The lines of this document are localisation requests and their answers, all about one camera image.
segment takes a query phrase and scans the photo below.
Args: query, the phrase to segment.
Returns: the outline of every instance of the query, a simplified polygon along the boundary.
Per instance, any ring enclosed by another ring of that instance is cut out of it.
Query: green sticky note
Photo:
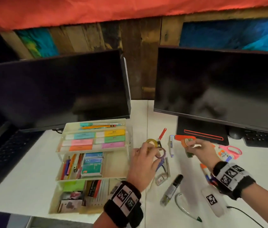
[[[83,191],[85,180],[68,181],[64,183],[63,192]]]

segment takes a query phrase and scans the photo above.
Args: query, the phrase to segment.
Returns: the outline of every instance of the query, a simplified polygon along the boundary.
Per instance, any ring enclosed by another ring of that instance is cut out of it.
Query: wristband
[[[111,199],[104,206],[104,211],[116,226],[124,228],[128,223],[133,228],[139,226],[144,215],[141,210],[141,193],[127,181],[122,181],[114,187]]]
[[[234,163],[220,161],[213,168],[217,188],[231,199],[241,198],[243,189],[255,183],[250,174]]]

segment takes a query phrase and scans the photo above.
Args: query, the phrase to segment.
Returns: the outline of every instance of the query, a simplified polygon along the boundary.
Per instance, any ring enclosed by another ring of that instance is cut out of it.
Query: tape roll
[[[154,144],[154,146],[157,147],[157,141],[156,141],[155,139],[150,138],[150,139],[148,139],[146,142],[147,142],[147,143]]]

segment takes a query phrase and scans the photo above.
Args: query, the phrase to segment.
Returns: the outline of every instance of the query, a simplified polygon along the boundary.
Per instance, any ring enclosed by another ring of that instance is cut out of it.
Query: left hand
[[[155,155],[160,156],[158,148],[144,142],[139,149],[132,150],[131,164],[126,181],[140,192],[144,191],[155,176],[160,159],[153,162]]]

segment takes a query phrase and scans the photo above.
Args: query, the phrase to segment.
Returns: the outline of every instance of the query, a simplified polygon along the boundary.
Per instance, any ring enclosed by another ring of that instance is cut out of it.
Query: red fabric
[[[268,0],[0,0],[0,31],[268,6]]]

